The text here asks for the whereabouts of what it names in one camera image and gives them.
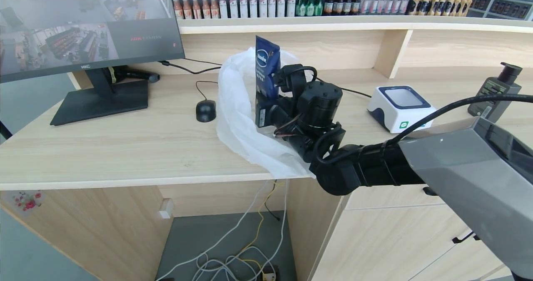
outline blue snack bag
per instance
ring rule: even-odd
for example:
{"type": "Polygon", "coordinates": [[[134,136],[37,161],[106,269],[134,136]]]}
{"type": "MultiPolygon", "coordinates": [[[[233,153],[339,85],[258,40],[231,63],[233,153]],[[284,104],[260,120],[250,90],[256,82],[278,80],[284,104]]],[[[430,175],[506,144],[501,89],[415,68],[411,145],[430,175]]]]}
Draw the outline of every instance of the blue snack bag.
{"type": "Polygon", "coordinates": [[[255,86],[268,99],[278,99],[279,88],[274,85],[274,73],[281,67],[279,46],[255,36],[255,86]]]}

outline monitor screen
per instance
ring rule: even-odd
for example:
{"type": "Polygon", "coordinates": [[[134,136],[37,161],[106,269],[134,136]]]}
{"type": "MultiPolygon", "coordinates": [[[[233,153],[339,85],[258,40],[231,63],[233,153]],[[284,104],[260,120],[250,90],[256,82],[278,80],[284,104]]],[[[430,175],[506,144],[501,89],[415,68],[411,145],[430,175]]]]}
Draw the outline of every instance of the monitor screen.
{"type": "Polygon", "coordinates": [[[0,0],[0,82],[184,57],[172,0],[0,0]]]}

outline wooden panel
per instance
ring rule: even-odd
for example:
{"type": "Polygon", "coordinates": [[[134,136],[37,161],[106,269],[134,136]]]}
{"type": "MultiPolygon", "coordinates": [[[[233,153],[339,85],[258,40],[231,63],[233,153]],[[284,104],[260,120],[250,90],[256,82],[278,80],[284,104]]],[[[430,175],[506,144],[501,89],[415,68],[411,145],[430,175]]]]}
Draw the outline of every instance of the wooden panel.
{"type": "Polygon", "coordinates": [[[325,192],[314,179],[289,183],[287,216],[298,281],[307,281],[314,270],[328,230],[335,225],[340,200],[325,192]]]}
{"type": "Polygon", "coordinates": [[[470,281],[501,265],[501,261],[473,237],[455,245],[445,255],[425,268],[410,281],[470,281]]]}
{"type": "Polygon", "coordinates": [[[426,186],[428,185],[408,184],[399,187],[360,187],[350,194],[346,209],[444,204],[441,198],[426,195],[422,190],[426,186]]]}
{"type": "MultiPolygon", "coordinates": [[[[372,68],[383,34],[382,30],[350,30],[183,35],[182,38],[185,55],[191,59],[224,63],[228,57],[255,47],[255,35],[259,35],[294,54],[303,65],[312,65],[318,70],[335,70],[372,68]]],[[[172,63],[193,71],[213,67],[186,60],[175,60],[172,63]]],[[[181,69],[165,67],[156,62],[132,65],[132,67],[166,75],[188,74],[181,69]]]]}
{"type": "Polygon", "coordinates": [[[379,48],[374,70],[387,78],[394,78],[405,54],[412,30],[387,30],[379,48]]]}
{"type": "Polygon", "coordinates": [[[530,68],[532,57],[533,34],[415,30],[400,67],[498,67],[505,61],[530,68]]]}
{"type": "Polygon", "coordinates": [[[312,281],[406,281],[466,229],[446,205],[344,211],[312,281]]]}
{"type": "Polygon", "coordinates": [[[21,224],[102,281],[154,280],[172,220],[159,216],[156,186],[46,190],[21,224]]]}
{"type": "MultiPolygon", "coordinates": [[[[285,182],[278,181],[279,187],[268,199],[271,211],[283,210],[285,182]]],[[[173,215],[196,216],[227,213],[244,213],[252,203],[255,194],[264,181],[218,182],[214,184],[177,184],[158,186],[163,198],[174,202],[173,215]]],[[[251,211],[257,211],[272,190],[270,182],[257,196],[251,211]]]]}

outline gray floor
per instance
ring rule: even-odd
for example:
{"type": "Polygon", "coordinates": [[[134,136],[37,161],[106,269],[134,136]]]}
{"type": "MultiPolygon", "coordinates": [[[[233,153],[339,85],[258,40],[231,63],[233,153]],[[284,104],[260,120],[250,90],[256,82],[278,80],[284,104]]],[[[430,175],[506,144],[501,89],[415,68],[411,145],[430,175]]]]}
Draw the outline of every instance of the gray floor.
{"type": "MultiPolygon", "coordinates": [[[[265,220],[261,226],[255,246],[270,258],[274,254],[281,239],[281,221],[277,221],[268,212],[262,214],[265,220]]],[[[283,217],[283,211],[274,211],[274,214],[280,218],[283,217]]],[[[192,259],[211,247],[221,236],[235,226],[241,216],[242,214],[226,214],[175,218],[167,239],[165,251],[163,252],[157,277],[159,278],[166,274],[176,264],[192,259]]],[[[224,262],[228,255],[237,254],[255,238],[260,219],[260,216],[256,212],[247,214],[239,227],[208,253],[209,258],[224,262]]],[[[256,251],[245,252],[242,259],[244,258],[257,260],[260,264],[266,262],[263,256],[256,251]]],[[[205,257],[200,259],[200,264],[204,262],[205,257]]],[[[293,251],[287,222],[285,222],[282,245],[278,254],[272,260],[272,264],[279,266],[283,281],[296,281],[293,251]]],[[[250,265],[257,271],[256,264],[250,263],[250,265]]],[[[251,270],[244,264],[238,264],[236,262],[235,264],[231,264],[230,268],[234,270],[239,280],[249,280],[254,276],[251,270]]],[[[196,271],[196,263],[191,262],[179,266],[168,277],[174,277],[176,281],[191,280],[196,271]]],[[[213,274],[204,273],[199,281],[209,281],[212,277],[213,274]]],[[[220,273],[217,275],[215,281],[227,281],[225,274],[220,273]]]]}

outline cabinet door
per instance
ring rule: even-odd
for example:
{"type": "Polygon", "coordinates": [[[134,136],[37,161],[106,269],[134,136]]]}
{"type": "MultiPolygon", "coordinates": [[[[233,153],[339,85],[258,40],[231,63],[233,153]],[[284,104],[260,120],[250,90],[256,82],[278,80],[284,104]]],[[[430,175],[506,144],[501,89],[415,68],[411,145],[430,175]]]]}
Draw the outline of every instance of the cabinet door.
{"type": "Polygon", "coordinates": [[[447,205],[344,211],[313,281],[407,281],[468,227],[447,205]]]}
{"type": "Polygon", "coordinates": [[[411,281],[478,280],[502,265],[482,241],[468,238],[456,244],[441,258],[425,268],[411,281]]]}

